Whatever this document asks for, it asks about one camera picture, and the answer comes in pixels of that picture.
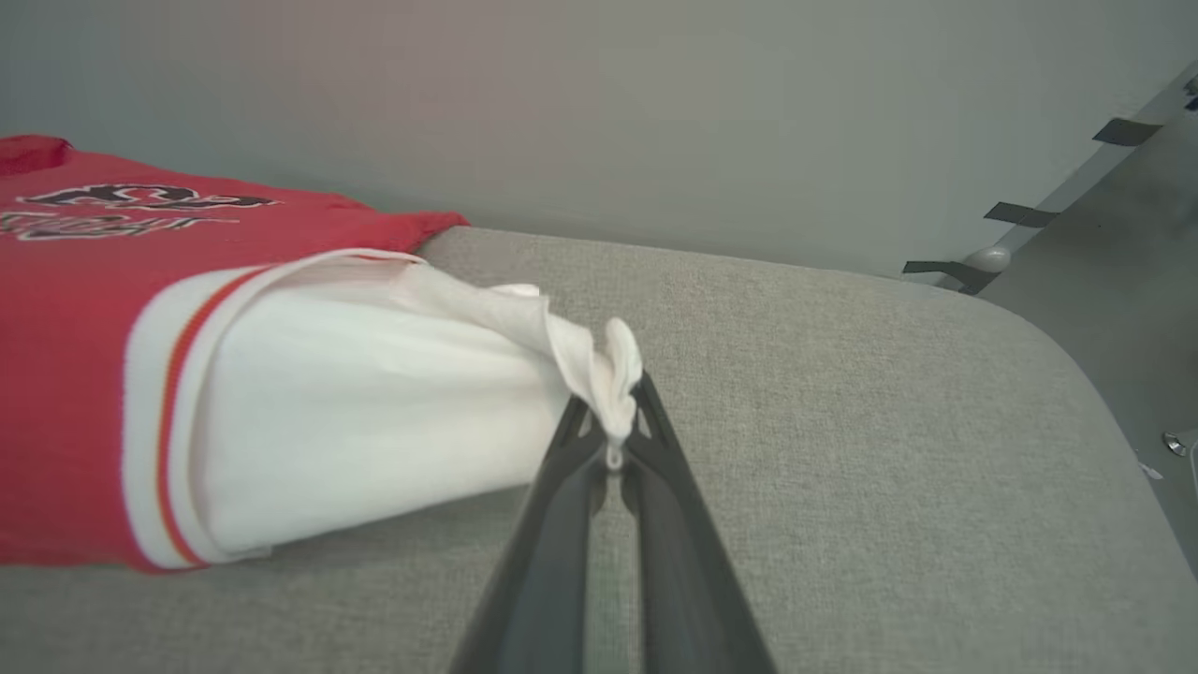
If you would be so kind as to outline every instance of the gray wall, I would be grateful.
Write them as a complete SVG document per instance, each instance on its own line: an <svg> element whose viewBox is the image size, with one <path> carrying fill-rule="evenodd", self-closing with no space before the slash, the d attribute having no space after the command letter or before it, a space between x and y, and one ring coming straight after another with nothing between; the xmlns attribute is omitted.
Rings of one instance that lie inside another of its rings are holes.
<svg viewBox="0 0 1198 674"><path fill-rule="evenodd" d="M1198 115L1132 152L980 296L1073 357L1164 476L1152 487L1198 573L1190 463L1161 444L1162 431L1198 429Z"/></svg>
<svg viewBox="0 0 1198 674"><path fill-rule="evenodd" d="M1036 204L1193 0L7 0L0 133L480 224L897 275Z"/></svg>

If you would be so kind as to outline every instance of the gray fabric surface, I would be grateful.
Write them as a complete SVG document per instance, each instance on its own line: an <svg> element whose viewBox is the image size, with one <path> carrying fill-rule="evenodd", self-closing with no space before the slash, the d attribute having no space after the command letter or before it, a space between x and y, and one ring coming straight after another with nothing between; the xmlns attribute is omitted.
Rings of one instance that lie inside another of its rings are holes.
<svg viewBox="0 0 1198 674"><path fill-rule="evenodd" d="M486 230L425 254L624 317L782 672L1193 672L1198 584L1094 389L976 298ZM143 577L0 571L8 672L441 672L504 492ZM635 667L631 518L594 541L597 670Z"/></svg>

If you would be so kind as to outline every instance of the red fabric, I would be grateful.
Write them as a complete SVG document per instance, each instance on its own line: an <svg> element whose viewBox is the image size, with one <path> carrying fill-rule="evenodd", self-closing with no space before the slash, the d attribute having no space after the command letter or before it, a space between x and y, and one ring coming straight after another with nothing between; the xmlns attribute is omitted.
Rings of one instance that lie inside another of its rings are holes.
<svg viewBox="0 0 1198 674"><path fill-rule="evenodd" d="M149 566L121 496L121 390L159 290L335 248L411 251L458 224L0 139L0 563Z"/></svg>

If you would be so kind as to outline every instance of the white cloth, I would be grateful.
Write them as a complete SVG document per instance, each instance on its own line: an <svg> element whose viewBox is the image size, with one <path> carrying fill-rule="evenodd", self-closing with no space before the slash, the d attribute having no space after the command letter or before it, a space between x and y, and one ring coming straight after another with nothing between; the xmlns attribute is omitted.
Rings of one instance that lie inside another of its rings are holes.
<svg viewBox="0 0 1198 674"><path fill-rule="evenodd" d="M597 353L534 286L480 289L426 263L301 269L242 310L211 364L200 517L244 555L528 482L570 393L616 449L641 360L623 321L606 332Z"/></svg>

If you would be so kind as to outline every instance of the black tape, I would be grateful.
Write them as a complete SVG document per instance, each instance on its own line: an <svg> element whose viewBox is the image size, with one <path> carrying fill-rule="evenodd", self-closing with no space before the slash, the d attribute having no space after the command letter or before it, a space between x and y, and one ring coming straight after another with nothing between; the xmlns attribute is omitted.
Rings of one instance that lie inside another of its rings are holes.
<svg viewBox="0 0 1198 674"><path fill-rule="evenodd" d="M1143 123L1115 117L1108 121L1107 126L1103 126L1102 130L1095 134L1094 139L1100 142L1109 142L1111 145L1136 147L1137 145L1143 145L1160 128L1161 125L1158 123Z"/></svg>
<svg viewBox="0 0 1198 674"><path fill-rule="evenodd" d="M924 273L928 271L939 271L956 278L964 284L961 291L966 295L976 295L991 280L998 278L997 273L981 271L962 262L908 261L902 267L903 273Z"/></svg>
<svg viewBox="0 0 1198 674"><path fill-rule="evenodd" d="M1054 213L1051 211L1037 211L1035 208L1029 208L1027 206L1021 206L1018 204L1008 204L1006 201L999 201L994 204L994 207L990 210L985 215L986 219L997 219L1002 221L1010 221L1012 224L1018 224L1019 226L1030 226L1033 229L1043 229L1048 226L1048 223L1060 213Z"/></svg>

